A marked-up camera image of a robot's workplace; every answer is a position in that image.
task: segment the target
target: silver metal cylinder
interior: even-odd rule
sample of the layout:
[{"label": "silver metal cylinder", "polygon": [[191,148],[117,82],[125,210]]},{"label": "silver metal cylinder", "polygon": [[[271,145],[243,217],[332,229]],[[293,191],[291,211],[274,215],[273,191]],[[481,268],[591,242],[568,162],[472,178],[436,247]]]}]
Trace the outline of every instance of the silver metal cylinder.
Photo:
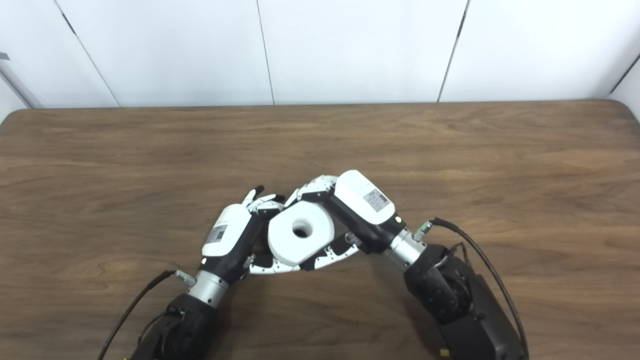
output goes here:
[{"label": "silver metal cylinder", "polygon": [[229,284],[222,278],[201,270],[196,275],[196,284],[187,290],[187,294],[216,308],[227,289],[229,289]]},{"label": "silver metal cylinder", "polygon": [[384,254],[397,266],[406,269],[411,266],[427,247],[422,241],[415,241],[412,233],[403,229],[391,242],[390,249]]}]

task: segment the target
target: robotic arm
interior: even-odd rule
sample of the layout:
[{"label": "robotic arm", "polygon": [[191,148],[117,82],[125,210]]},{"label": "robotic arm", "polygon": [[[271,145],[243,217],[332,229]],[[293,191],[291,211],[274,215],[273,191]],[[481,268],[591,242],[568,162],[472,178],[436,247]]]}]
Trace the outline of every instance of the robotic arm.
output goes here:
[{"label": "robotic arm", "polygon": [[[337,178],[317,178],[296,190],[287,203],[297,201],[323,202],[331,214],[347,225],[351,231],[347,237],[360,250],[383,254],[394,262],[403,272],[409,292],[436,320],[448,351],[456,360],[528,358],[524,338],[521,341],[518,337],[483,277],[474,272],[468,261],[454,256],[455,249],[427,246],[421,241],[432,225],[447,227],[470,240],[455,225],[435,219],[412,234],[396,213],[394,203],[357,170]],[[516,322],[523,333],[517,317]]]},{"label": "robotic arm", "polygon": [[198,275],[193,278],[184,272],[175,273],[189,289],[169,303],[164,314],[141,339],[130,360],[200,360],[205,357],[215,336],[220,301],[229,286],[246,276],[247,259],[264,223],[283,209],[278,201],[283,201],[284,197],[280,195],[256,199],[263,190],[263,186],[258,186],[242,203],[229,205],[222,211],[202,247]]},{"label": "robotic arm", "polygon": [[[443,355],[455,360],[528,360],[522,324],[504,285],[479,247],[455,225],[436,218],[412,233],[397,214],[394,203],[357,170],[339,177],[320,176],[297,189],[284,205],[280,203],[284,198],[279,195],[256,199],[263,189],[259,186],[240,204],[223,210],[202,248],[198,275],[192,278],[175,272],[189,284],[189,289],[169,304],[130,360],[203,359],[215,336],[218,304],[236,281],[247,274],[315,270],[348,258],[358,250],[382,254],[399,267],[409,292],[436,320],[448,347]],[[325,237],[282,241],[275,236],[287,216],[308,211],[317,213],[320,224],[316,225],[330,229]],[[349,231],[334,237],[329,214]],[[266,222],[271,254],[252,254],[253,244]],[[520,337],[483,277],[470,266],[464,245],[465,259],[460,259],[455,253],[461,244],[448,249],[422,242],[432,225],[457,232],[478,251],[507,298]],[[300,225],[299,230],[304,232],[305,225]],[[144,291],[125,312],[115,331],[143,294]]]}]

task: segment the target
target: cable connector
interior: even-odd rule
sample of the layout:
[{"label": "cable connector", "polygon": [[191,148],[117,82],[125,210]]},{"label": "cable connector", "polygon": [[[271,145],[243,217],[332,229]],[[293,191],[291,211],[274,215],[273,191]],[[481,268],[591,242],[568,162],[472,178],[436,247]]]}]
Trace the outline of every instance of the cable connector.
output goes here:
[{"label": "cable connector", "polygon": [[416,230],[415,233],[413,233],[412,235],[413,240],[416,242],[422,241],[422,238],[425,235],[427,235],[429,230],[431,230],[431,227],[432,227],[431,222],[429,221],[425,222],[422,226],[420,226],[418,230]]},{"label": "cable connector", "polygon": [[181,281],[183,281],[185,284],[189,285],[189,287],[192,287],[196,284],[196,282],[198,282],[196,280],[195,277],[187,274],[186,272],[182,271],[182,270],[176,270],[173,273],[178,279],[180,279]]}]

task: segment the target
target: hole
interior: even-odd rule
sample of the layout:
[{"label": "hole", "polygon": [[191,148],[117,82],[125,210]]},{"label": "hole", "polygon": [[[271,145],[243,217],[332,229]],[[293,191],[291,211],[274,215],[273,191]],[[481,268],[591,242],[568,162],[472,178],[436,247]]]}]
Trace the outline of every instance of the hole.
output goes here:
[{"label": "hole", "polygon": [[301,239],[308,238],[314,233],[314,228],[311,226],[311,223],[307,219],[303,218],[294,221],[291,226],[291,230]]}]

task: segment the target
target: white wall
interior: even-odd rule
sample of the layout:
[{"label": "white wall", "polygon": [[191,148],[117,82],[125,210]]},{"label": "white wall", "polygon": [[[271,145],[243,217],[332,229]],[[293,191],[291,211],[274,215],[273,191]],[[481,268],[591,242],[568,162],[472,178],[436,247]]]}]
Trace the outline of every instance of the white wall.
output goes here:
[{"label": "white wall", "polygon": [[255,0],[58,0],[122,106],[273,104]]},{"label": "white wall", "polygon": [[0,0],[34,107],[603,98],[640,53],[638,0],[470,0],[453,57],[467,0],[58,3]]},{"label": "white wall", "polygon": [[11,112],[24,108],[26,108],[24,102],[15,94],[4,77],[0,75],[0,124]]},{"label": "white wall", "polygon": [[627,105],[636,119],[640,120],[640,60],[631,68],[610,98]]},{"label": "white wall", "polygon": [[435,102],[467,0],[259,0],[275,104]]},{"label": "white wall", "polygon": [[36,108],[118,106],[53,0],[0,0],[2,72]]},{"label": "white wall", "polygon": [[441,100],[603,98],[638,54],[638,0],[471,0]]}]

